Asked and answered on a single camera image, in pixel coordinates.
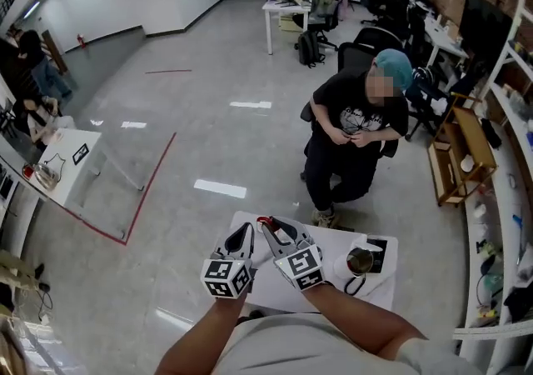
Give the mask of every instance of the monitor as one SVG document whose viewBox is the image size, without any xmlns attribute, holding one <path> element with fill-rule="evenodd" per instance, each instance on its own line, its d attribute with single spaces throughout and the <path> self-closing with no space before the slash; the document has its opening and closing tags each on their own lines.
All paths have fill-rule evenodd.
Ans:
<svg viewBox="0 0 533 375">
<path fill-rule="evenodd" d="M 512 19 L 486 0 L 465 0 L 459 31 L 463 47 L 494 65 L 506 42 Z"/>
</svg>

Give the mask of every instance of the floor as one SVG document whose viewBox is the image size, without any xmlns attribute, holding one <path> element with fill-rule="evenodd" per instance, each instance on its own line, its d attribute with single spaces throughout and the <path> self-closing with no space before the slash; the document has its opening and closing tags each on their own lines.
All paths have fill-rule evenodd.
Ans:
<svg viewBox="0 0 533 375">
<path fill-rule="evenodd" d="M 177 133 L 126 247 L 102 237 L 52 203 L 37 215 L 25 249 L 44 262 L 52 285 L 50 326 L 90 373 L 151 374 L 183 328 L 211 299 L 199 281 L 202 261 L 233 213 L 277 214 L 308 223 L 312 205 L 300 181 L 310 136 L 299 114 L 336 72 L 336 54 L 309 69 L 297 61 L 296 34 L 273 28 L 267 55 L 261 0 L 225 1 L 189 32 L 150 39 L 76 118 L 105 134 L 139 176 L 149 178 Z M 354 39 L 359 6 L 330 33 Z M 153 70 L 191 72 L 145 74 Z M 271 109 L 230 102 L 272 102 Z M 123 122 L 145 123 L 124 128 Z M 342 224 L 399 240 L 394 311 L 429 338 L 450 345 L 466 306 L 462 210 L 436 206 L 420 130 L 378 163 L 371 191 L 342 210 Z M 193 187 L 198 178 L 247 189 L 240 199 Z M 106 164 L 85 204 L 126 225 L 139 194 Z M 35 320 L 35 297 L 20 312 Z"/>
</svg>

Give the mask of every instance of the hand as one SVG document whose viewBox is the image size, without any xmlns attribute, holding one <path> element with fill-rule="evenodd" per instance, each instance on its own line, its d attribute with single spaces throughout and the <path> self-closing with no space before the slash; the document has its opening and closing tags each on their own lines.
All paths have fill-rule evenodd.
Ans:
<svg viewBox="0 0 533 375">
<path fill-rule="evenodd" d="M 332 127 L 327 131 L 327 134 L 336 145 L 348 144 L 350 142 L 350 137 L 338 127 Z"/>
<path fill-rule="evenodd" d="M 365 147 L 374 140 L 372 139 L 372 132 L 359 131 L 351 135 L 351 141 L 358 147 Z"/>
</svg>

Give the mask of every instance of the white table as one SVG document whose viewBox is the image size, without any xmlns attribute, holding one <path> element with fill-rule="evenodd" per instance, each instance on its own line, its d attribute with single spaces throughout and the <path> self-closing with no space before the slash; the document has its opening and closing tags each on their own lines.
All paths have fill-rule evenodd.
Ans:
<svg viewBox="0 0 533 375">
<path fill-rule="evenodd" d="M 431 43 L 433 44 L 433 52 L 431 52 L 427 67 L 433 65 L 439 50 L 452 53 L 459 57 L 461 61 L 465 61 L 468 58 L 468 54 L 456 45 L 456 42 L 448 36 L 448 33 L 434 18 L 427 16 L 424 23 L 426 25 L 426 34 L 430 37 Z"/>
<path fill-rule="evenodd" d="M 125 234 L 123 231 L 104 223 L 97 217 L 97 214 L 92 215 L 87 209 L 76 202 L 80 187 L 88 172 L 95 175 L 100 174 L 100 171 L 94 166 L 98 154 L 103 154 L 103 156 L 105 156 L 105 158 L 109 160 L 136 189 L 143 190 L 143 185 L 133 179 L 133 176 L 121 167 L 114 152 L 103 141 L 101 133 L 60 128 L 57 130 L 56 134 L 58 136 L 57 141 L 52 141 L 48 144 L 47 149 L 42 154 L 39 162 L 44 163 L 45 161 L 52 159 L 56 153 L 59 154 L 61 158 L 64 158 L 65 164 L 62 167 L 61 181 L 59 181 L 52 191 L 48 191 L 44 188 L 35 178 L 35 175 L 31 176 L 30 183 L 42 194 L 51 198 L 55 203 L 78 215 L 83 221 L 115 238 L 123 239 Z M 72 156 L 83 144 L 87 144 L 89 153 L 81 162 L 75 165 Z M 56 172 L 59 172 L 61 163 L 62 161 L 56 156 L 48 166 Z"/>
<path fill-rule="evenodd" d="M 272 31 L 271 31 L 271 18 L 272 12 L 279 13 L 302 13 L 303 14 L 303 31 L 307 31 L 307 25 L 309 24 L 309 12 L 311 11 L 311 5 L 303 7 L 300 5 L 285 6 L 286 3 L 268 1 L 263 5 L 263 11 L 265 11 L 265 23 L 266 23 L 266 45 L 268 47 L 268 54 L 272 55 Z"/>
<path fill-rule="evenodd" d="M 272 262 L 272 253 L 262 232 L 257 231 L 257 217 L 253 213 L 236 212 L 232 220 L 232 228 L 243 223 L 251 223 L 256 229 L 255 249 L 252 256 L 254 268 L 257 268 L 252 293 L 248 294 L 247 303 L 267 308 L 275 308 L 289 313 L 316 312 L 314 308 L 292 285 L 283 278 Z M 357 232 L 345 232 L 306 225 L 316 244 L 322 250 L 323 268 L 326 280 L 333 283 L 337 289 L 344 290 L 346 280 L 340 279 L 333 272 L 333 263 L 342 254 L 347 254 L 350 246 L 357 238 L 365 240 L 365 235 Z M 396 285 L 396 265 L 398 261 L 398 240 L 394 237 L 368 236 L 387 240 L 385 261 L 381 273 L 366 275 L 366 283 L 357 293 L 357 297 L 375 304 L 385 310 L 392 309 L 394 288 Z M 355 290 L 360 280 L 350 285 Z"/>
</svg>

